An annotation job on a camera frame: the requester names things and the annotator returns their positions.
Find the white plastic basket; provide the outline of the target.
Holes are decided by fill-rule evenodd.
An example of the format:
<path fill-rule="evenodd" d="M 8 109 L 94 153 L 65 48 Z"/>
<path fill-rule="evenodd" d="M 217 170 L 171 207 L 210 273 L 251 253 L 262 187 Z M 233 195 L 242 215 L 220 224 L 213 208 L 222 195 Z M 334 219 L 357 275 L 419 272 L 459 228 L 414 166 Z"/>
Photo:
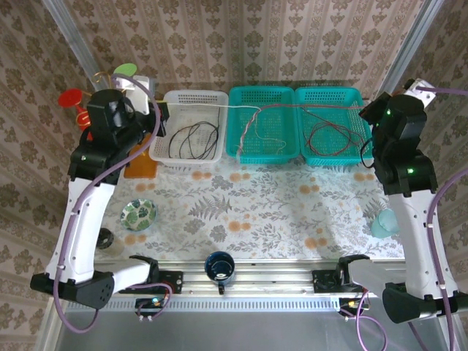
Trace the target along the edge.
<path fill-rule="evenodd" d="M 157 137 L 149 156 L 168 166 L 214 165 L 223 153 L 228 95 L 222 91 L 177 90 L 164 97 L 167 135 Z"/>

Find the orange wooden base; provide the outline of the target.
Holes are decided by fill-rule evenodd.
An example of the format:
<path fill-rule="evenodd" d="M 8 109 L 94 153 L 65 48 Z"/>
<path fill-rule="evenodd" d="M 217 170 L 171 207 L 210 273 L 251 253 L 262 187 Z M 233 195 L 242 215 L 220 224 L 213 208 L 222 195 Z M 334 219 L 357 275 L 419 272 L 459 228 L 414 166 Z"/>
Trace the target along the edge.
<path fill-rule="evenodd" d="M 150 148 L 143 151 L 124 168 L 124 178 L 153 179 L 156 177 L 157 162 L 149 156 Z"/>

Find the teal plastic basket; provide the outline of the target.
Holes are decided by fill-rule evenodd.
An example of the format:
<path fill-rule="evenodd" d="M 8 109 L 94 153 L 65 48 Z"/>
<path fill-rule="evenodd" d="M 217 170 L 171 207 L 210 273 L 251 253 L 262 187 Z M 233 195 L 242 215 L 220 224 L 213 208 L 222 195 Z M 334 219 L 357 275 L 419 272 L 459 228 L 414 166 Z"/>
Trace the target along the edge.
<path fill-rule="evenodd" d="M 300 152 L 295 93 L 284 86 L 230 90 L 225 150 L 241 164 L 279 165 Z"/>
<path fill-rule="evenodd" d="M 359 116 L 364 101 L 356 88 L 298 88 L 295 102 L 306 164 L 353 166 L 372 158 L 371 129 Z"/>

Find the green plastic goblet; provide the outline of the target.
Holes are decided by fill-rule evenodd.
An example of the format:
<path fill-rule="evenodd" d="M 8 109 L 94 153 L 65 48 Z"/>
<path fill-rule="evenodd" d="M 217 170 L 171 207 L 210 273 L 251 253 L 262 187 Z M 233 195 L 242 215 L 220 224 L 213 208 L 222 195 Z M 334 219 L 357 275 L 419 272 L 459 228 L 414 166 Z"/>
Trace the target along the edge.
<path fill-rule="evenodd" d="M 125 63 L 117 66 L 113 74 L 120 74 L 132 77 L 137 72 L 137 66 L 133 63 Z"/>

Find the red plastic goblet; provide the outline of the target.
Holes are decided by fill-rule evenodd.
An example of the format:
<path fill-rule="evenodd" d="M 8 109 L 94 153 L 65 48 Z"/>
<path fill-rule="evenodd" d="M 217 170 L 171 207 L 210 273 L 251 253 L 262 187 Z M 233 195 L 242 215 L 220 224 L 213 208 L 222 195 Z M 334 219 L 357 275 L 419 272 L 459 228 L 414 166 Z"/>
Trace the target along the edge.
<path fill-rule="evenodd" d="M 64 91 L 58 98 L 58 105 L 62 108 L 76 109 L 76 124 L 81 132 L 84 132 L 91 126 L 91 119 L 89 118 L 88 111 L 81 104 L 84 97 L 90 97 L 91 94 L 80 90 L 79 88 L 70 88 Z"/>

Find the leaf pattern bowl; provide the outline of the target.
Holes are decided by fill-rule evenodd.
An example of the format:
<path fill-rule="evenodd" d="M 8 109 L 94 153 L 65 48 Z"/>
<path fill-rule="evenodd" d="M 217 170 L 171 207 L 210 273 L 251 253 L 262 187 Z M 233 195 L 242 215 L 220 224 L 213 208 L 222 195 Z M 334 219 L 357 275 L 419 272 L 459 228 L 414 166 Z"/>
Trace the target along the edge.
<path fill-rule="evenodd" d="M 137 233 L 147 230 L 154 223 L 156 215 L 157 207 L 152 201 L 137 198 L 124 206 L 120 222 L 124 229 Z"/>

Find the light blue plastic cup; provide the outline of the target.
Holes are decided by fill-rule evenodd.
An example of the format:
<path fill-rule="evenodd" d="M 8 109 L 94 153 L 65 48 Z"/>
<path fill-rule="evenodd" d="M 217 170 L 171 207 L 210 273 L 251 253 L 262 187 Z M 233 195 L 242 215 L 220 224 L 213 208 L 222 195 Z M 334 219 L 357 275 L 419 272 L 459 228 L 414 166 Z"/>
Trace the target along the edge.
<path fill-rule="evenodd" d="M 371 225 L 371 233 L 375 238 L 387 238 L 399 233 L 396 215 L 391 209 L 381 211 Z"/>

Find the dark blue mug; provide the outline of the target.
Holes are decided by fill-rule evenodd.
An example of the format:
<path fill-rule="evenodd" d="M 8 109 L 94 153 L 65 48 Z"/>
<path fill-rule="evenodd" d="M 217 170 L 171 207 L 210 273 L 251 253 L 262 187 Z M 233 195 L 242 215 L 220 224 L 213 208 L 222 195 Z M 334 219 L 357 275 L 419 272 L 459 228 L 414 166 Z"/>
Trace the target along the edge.
<path fill-rule="evenodd" d="M 235 261 L 227 252 L 213 252 L 204 263 L 205 274 L 218 287 L 220 295 L 231 283 L 235 275 Z"/>

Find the small circuit board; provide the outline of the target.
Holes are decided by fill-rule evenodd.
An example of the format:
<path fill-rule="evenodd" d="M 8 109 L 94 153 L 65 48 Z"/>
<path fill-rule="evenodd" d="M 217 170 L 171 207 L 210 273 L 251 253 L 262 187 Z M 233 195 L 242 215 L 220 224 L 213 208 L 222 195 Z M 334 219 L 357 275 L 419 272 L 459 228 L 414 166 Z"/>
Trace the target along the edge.
<path fill-rule="evenodd" d="M 362 314 L 369 309 L 369 305 L 363 302 L 361 308 L 358 309 L 359 298 L 340 298 L 338 313 L 344 317 L 355 317 L 357 314 Z"/>
<path fill-rule="evenodd" d="M 165 306 L 164 298 L 137 298 L 135 301 L 135 314 L 140 318 L 154 319 Z"/>

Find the grey metal plate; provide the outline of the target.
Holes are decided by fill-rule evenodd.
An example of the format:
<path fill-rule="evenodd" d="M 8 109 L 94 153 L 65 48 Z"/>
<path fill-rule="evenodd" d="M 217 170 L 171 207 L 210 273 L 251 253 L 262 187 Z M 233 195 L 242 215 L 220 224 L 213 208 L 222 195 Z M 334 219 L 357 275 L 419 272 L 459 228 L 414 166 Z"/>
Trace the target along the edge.
<path fill-rule="evenodd" d="M 104 313 L 88 333 L 62 329 L 53 351 L 370 351 L 383 337 L 371 321 L 337 313 L 166 312 L 153 322 L 130 313 Z"/>

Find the aluminium frame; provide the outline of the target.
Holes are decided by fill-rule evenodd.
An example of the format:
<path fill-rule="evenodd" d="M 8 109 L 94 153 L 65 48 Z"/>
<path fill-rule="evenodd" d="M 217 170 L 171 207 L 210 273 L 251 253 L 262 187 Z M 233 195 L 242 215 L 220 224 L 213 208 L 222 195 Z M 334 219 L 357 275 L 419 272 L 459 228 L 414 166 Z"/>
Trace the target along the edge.
<path fill-rule="evenodd" d="M 230 90 L 238 86 L 284 86 L 294 93 L 333 86 L 356 88 L 365 107 L 385 86 L 424 5 L 441 1 L 46 0 L 46 6 L 72 51 L 91 60 L 87 74 L 132 62 L 139 75 L 155 79 L 156 99 L 177 90 L 222 91 L 229 108 Z M 297 158 L 306 164 L 301 145 Z M 377 179 L 373 162 L 372 156 L 353 166 L 306 165 L 361 166 Z M 401 243 L 399 234 L 392 236 Z M 94 266 L 111 268 L 136 255 L 156 260 L 160 271 L 183 271 L 183 296 L 219 297 L 205 274 L 205 259 L 158 260 L 124 252 L 111 257 L 96 248 Z M 256 260 L 231 255 L 235 275 L 222 297 L 312 297 L 314 272 L 334 271 L 341 258 L 352 255 L 366 254 Z M 406 276 L 404 256 L 366 256 Z"/>

